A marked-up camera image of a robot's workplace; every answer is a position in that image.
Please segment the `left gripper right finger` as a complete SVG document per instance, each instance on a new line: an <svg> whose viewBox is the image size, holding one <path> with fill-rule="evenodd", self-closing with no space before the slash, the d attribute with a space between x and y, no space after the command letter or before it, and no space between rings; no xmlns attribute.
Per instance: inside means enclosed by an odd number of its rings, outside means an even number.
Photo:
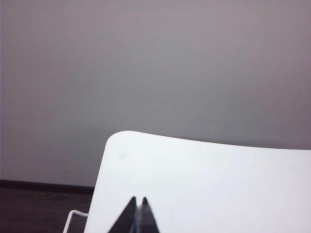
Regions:
<svg viewBox="0 0 311 233"><path fill-rule="evenodd" d="M156 219L154 217L153 211L146 197L143 198L142 203L138 208L137 232L160 233L156 224Z"/></svg>

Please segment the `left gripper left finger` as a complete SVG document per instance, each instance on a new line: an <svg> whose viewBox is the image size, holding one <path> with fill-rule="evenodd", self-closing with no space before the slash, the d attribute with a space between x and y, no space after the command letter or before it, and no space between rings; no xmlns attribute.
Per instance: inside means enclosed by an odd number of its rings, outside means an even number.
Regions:
<svg viewBox="0 0 311 233"><path fill-rule="evenodd" d="M109 233L135 233L137 231L137 211L136 197L132 197Z"/></svg>

